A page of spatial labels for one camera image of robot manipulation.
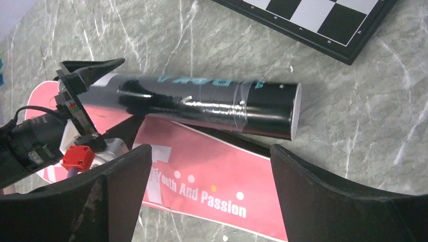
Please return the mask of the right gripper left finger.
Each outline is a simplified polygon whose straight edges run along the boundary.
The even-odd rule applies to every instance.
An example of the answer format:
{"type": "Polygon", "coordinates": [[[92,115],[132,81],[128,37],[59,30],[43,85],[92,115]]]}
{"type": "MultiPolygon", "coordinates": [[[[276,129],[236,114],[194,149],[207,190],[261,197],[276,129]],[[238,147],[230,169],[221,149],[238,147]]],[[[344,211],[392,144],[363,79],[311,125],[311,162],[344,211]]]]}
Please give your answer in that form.
{"type": "Polygon", "coordinates": [[[131,241],[152,148],[126,154],[26,194],[1,196],[1,241],[131,241]]]}

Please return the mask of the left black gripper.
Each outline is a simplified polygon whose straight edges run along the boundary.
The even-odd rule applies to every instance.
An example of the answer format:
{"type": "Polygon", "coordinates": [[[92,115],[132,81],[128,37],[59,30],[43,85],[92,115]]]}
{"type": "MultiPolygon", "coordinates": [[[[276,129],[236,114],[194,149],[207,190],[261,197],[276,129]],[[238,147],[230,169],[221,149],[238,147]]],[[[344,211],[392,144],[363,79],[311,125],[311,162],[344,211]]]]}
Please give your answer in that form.
{"type": "Polygon", "coordinates": [[[124,62],[124,58],[117,58],[105,61],[67,60],[60,63],[58,79],[67,89],[55,96],[57,111],[66,120],[60,144],[61,151],[68,150],[72,145],[88,146],[93,151],[106,149],[106,142],[75,94],[87,92],[98,79],[124,62]]]}

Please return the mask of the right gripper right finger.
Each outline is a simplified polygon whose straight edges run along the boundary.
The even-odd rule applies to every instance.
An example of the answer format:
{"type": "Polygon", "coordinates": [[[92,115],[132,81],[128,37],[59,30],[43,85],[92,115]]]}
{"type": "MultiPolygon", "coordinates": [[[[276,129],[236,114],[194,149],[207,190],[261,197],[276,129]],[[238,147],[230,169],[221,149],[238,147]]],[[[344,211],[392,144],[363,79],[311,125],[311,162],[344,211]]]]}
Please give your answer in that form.
{"type": "Polygon", "coordinates": [[[427,241],[427,195],[356,183],[280,145],[271,167],[289,241],[427,241]]]}

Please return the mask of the pink racket bag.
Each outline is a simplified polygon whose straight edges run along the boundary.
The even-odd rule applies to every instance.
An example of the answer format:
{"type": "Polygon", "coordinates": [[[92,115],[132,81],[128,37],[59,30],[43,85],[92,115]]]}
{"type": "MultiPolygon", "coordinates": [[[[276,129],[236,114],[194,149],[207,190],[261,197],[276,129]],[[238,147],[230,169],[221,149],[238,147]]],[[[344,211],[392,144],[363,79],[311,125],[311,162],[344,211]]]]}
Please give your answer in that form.
{"type": "Polygon", "coordinates": [[[141,144],[152,147],[144,205],[287,241],[268,154],[154,117],[138,131],[141,144]]]}

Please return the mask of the black shuttlecock tube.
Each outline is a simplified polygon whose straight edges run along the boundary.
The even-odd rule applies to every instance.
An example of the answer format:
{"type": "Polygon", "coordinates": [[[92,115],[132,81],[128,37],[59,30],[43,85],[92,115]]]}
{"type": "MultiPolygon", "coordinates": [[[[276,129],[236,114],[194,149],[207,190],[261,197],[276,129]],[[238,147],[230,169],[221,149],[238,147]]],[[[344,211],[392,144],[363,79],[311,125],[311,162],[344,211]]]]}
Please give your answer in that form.
{"type": "Polygon", "coordinates": [[[301,85],[109,73],[79,99],[84,105],[135,116],[292,140],[299,121],[301,85]]]}

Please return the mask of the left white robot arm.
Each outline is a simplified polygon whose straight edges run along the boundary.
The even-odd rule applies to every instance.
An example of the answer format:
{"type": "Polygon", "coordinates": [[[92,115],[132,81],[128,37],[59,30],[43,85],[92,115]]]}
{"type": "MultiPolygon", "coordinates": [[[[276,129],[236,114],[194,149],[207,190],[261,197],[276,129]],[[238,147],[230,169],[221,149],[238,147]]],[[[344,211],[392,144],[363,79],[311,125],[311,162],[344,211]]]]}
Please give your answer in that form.
{"type": "Polygon", "coordinates": [[[1,188],[6,188],[63,158],[61,144],[67,127],[75,128],[71,144],[86,145],[102,152],[107,143],[96,129],[78,95],[125,62],[63,61],[56,80],[62,87],[54,97],[54,110],[27,105],[1,127],[1,188]]]}

